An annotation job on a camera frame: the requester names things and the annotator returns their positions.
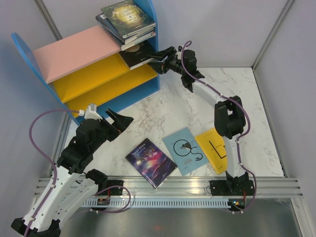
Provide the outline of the green Alice Wonderland book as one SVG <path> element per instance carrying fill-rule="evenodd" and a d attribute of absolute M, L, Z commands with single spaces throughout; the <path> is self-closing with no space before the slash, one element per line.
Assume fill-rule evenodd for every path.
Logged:
<path fill-rule="evenodd" d="M 124 0 L 103 7 L 101 11 L 124 39 L 156 26 L 154 19 L 133 0 Z"/>

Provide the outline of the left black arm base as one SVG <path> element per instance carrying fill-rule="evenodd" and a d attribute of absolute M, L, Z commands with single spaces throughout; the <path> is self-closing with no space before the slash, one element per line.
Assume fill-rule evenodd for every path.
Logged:
<path fill-rule="evenodd" d="M 120 196 L 122 194 L 123 180 L 109 180 L 103 172 L 93 169 L 85 173 L 85 178 L 92 180 L 97 187 L 93 196 Z"/>

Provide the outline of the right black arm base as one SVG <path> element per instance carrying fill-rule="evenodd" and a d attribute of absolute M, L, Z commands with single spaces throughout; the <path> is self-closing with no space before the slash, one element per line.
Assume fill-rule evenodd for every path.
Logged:
<path fill-rule="evenodd" d="M 254 183 L 249 179 L 248 172 L 239 177 L 225 173 L 226 180 L 211 180 L 210 189 L 213 196 L 252 196 L 255 192 Z"/>

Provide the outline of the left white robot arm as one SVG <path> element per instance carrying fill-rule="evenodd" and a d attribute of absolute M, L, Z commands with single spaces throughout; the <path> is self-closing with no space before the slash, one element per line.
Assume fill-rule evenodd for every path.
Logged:
<path fill-rule="evenodd" d="M 86 173 L 81 184 L 69 196 L 69 188 L 93 161 L 94 153 L 105 142 L 114 141 L 133 122 L 132 117 L 122 116 L 111 109 L 106 114 L 113 119 L 109 123 L 90 104 L 77 111 L 84 119 L 76 129 L 76 135 L 62 151 L 56 163 L 47 160 L 53 168 L 52 178 L 35 206 L 21 218 L 16 218 L 11 228 L 24 237 L 58 237 L 63 226 L 92 196 L 103 195 L 110 189 L 108 177 L 97 169 Z"/>

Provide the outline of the black Moon and Sixpence book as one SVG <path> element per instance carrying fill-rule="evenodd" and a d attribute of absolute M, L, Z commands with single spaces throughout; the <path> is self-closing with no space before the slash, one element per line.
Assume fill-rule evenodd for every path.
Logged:
<path fill-rule="evenodd" d="M 120 51 L 119 55 L 125 62 L 126 66 L 133 70 L 154 60 L 149 54 L 154 53 L 155 49 L 147 42 L 143 41 L 134 45 L 127 50 Z"/>

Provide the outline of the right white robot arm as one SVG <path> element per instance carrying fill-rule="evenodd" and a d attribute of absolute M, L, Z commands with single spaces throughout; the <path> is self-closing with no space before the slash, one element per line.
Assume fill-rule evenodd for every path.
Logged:
<path fill-rule="evenodd" d="M 215 88 L 203 81 L 204 76 L 198 71 L 194 51 L 179 47 L 148 54 L 154 61 L 148 63 L 158 74 L 169 70 L 181 76 L 183 86 L 198 95 L 214 108 L 214 126 L 223 138 L 226 149 L 227 170 L 226 180 L 214 184 L 212 194 L 225 196 L 255 196 L 256 180 L 250 180 L 251 171 L 241 162 L 240 138 L 249 131 L 249 116 L 246 114 L 242 101 L 238 96 L 226 97 Z"/>

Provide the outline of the teal ocean cover book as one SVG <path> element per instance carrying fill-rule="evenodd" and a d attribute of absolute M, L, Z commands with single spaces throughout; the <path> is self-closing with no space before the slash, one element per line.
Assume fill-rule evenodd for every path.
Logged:
<path fill-rule="evenodd" d="M 128 45 L 123 45 L 121 47 L 121 50 L 125 52 L 136 52 L 142 47 L 146 48 L 149 51 L 154 51 L 154 47 L 150 44 L 148 39 L 138 42 L 138 43 L 132 43 L 132 44 L 129 43 Z"/>

